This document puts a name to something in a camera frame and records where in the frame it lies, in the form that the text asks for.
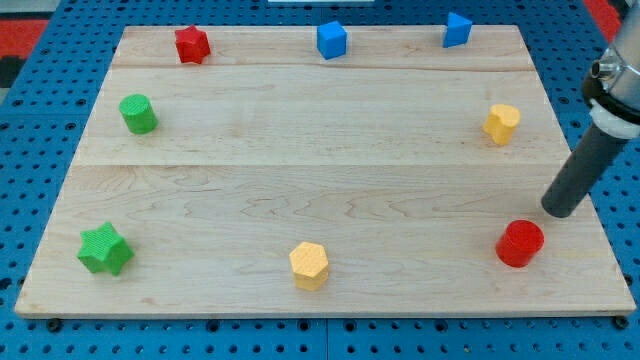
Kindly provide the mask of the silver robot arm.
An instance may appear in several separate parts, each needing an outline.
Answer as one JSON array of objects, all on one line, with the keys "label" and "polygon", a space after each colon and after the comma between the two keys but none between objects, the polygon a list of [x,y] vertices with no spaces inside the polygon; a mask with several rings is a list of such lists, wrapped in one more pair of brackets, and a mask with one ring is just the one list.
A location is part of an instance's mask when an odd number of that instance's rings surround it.
[{"label": "silver robot arm", "polygon": [[586,103],[639,124],[639,2],[634,1],[616,35],[582,82]]}]

